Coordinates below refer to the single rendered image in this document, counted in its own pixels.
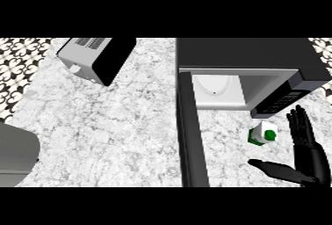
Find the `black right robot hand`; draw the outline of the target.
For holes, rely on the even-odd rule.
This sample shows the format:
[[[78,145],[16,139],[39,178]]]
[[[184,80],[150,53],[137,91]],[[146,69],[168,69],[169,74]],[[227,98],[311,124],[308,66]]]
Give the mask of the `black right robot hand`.
[[[332,177],[326,151],[315,141],[311,122],[302,106],[295,106],[286,118],[293,140],[295,167],[258,159],[250,159],[247,163],[269,178],[296,183],[302,187],[329,188]]]

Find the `white and green milk carton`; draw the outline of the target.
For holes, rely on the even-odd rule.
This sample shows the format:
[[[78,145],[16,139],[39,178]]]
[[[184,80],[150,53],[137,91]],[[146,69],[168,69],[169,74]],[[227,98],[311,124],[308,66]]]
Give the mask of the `white and green milk carton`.
[[[256,146],[277,141],[277,126],[262,121],[256,127],[249,130],[247,142]]]

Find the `black microwave door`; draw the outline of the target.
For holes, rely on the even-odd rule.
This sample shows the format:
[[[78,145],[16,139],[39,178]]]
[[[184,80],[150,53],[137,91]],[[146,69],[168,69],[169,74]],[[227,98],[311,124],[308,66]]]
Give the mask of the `black microwave door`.
[[[209,187],[193,83],[188,72],[177,73],[177,142],[181,184],[184,187]]]

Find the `black microwave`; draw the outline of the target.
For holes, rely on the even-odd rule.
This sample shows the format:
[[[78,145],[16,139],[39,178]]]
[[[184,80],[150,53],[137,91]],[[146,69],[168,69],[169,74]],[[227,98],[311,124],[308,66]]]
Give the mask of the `black microwave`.
[[[332,75],[306,38],[178,38],[177,69],[191,75],[199,110],[275,115]]]

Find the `silver and black toaster oven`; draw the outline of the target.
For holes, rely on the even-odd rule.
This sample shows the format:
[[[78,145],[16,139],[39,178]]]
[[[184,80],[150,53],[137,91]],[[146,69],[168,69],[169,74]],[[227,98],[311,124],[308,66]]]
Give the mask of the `silver and black toaster oven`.
[[[75,76],[109,86],[134,46],[135,38],[70,38],[57,57]]]

